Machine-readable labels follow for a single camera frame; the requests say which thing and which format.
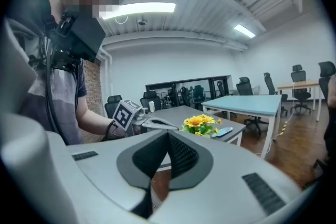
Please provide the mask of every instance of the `ceiling light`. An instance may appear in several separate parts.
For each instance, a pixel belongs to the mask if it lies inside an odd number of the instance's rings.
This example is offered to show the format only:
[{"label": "ceiling light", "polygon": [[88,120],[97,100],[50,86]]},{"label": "ceiling light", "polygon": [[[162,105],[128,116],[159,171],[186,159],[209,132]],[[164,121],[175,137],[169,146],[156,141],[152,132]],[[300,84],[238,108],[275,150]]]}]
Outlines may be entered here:
[{"label": "ceiling light", "polygon": [[245,34],[246,36],[250,37],[250,38],[253,38],[255,37],[256,35],[253,34],[250,30],[246,29],[244,26],[242,25],[237,25],[235,28],[235,30]]},{"label": "ceiling light", "polygon": [[126,4],[126,5],[120,5],[115,11],[101,13],[101,17],[104,20],[106,20],[118,16],[130,15],[135,13],[148,13],[148,12],[172,13],[175,10],[175,6],[176,6],[175,3],[167,3],[167,2],[145,2],[145,3]]}]

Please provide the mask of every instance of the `blue phone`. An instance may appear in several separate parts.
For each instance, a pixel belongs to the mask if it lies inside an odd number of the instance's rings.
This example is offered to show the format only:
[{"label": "blue phone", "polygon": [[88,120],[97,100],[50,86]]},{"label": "blue phone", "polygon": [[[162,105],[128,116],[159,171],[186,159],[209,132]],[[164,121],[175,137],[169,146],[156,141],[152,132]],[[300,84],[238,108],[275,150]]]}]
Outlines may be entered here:
[{"label": "blue phone", "polygon": [[226,135],[227,133],[231,132],[233,130],[232,127],[225,127],[220,129],[220,131],[218,132],[218,134],[216,135],[217,137],[222,137],[223,135]]}]

